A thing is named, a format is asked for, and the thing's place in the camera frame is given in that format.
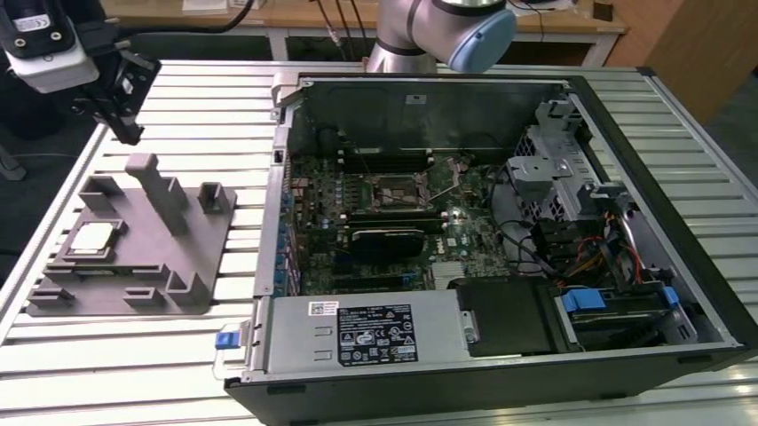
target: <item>desk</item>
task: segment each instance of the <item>desk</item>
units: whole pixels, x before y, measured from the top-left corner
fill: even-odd
[[[109,16],[121,18],[126,26],[133,25],[220,25],[233,18],[237,9],[220,15],[184,15],[181,0],[101,0]],[[356,0],[365,25],[366,35],[373,38],[376,28],[374,1]],[[580,0],[580,7],[587,10],[591,0]],[[322,2],[326,16],[334,27],[341,27],[340,15],[333,1]],[[352,35],[360,34],[357,19],[349,2],[341,0],[341,9]],[[616,38],[625,33],[627,27],[620,20],[604,22],[585,18],[575,11],[545,12],[541,14],[544,35],[536,15],[519,17],[516,42],[527,43],[580,43],[591,47],[581,65],[600,67],[613,48]],[[306,0],[268,0],[261,9],[250,11],[242,24],[226,33],[232,36],[264,36],[270,44],[273,60],[289,60],[286,38],[328,36],[321,13],[314,2]]]

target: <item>blue latch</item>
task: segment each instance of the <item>blue latch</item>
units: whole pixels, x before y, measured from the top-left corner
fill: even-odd
[[[679,295],[672,287],[663,287],[663,296],[668,302],[668,308],[679,304]]]
[[[604,309],[605,307],[600,290],[593,288],[568,290],[568,292],[560,296],[560,299],[565,312],[581,311],[584,309]]]
[[[226,349],[238,349],[238,341],[238,331],[221,331],[216,333],[216,349],[218,351],[224,351]]]

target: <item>aluminum slatted table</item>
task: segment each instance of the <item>aluminum slatted table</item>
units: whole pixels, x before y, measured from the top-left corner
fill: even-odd
[[[0,425],[258,424],[214,377],[214,333],[250,313],[257,237],[274,124],[269,86],[280,71],[354,72],[352,64],[166,61],[140,113],[137,147],[98,127],[0,293]],[[491,73],[583,75],[673,201],[752,316],[758,318],[758,192],[656,78],[633,69],[497,67]],[[201,316],[31,318],[29,290],[65,238],[88,175],[122,187],[128,154],[161,156],[184,187],[237,190],[216,292]],[[613,176],[612,164],[597,157]],[[228,368],[242,364],[226,354]],[[753,362],[685,376],[635,398],[386,419],[376,424],[758,423]]]

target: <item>warning label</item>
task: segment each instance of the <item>warning label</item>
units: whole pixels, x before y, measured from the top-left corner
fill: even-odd
[[[344,367],[417,361],[409,304],[340,308],[336,324]]]

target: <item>cable connector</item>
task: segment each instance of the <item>cable connector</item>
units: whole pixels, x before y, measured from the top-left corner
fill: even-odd
[[[333,44],[336,44],[336,47],[341,47],[340,35],[336,33],[332,27],[326,27],[326,31],[329,33],[329,38],[333,41]]]

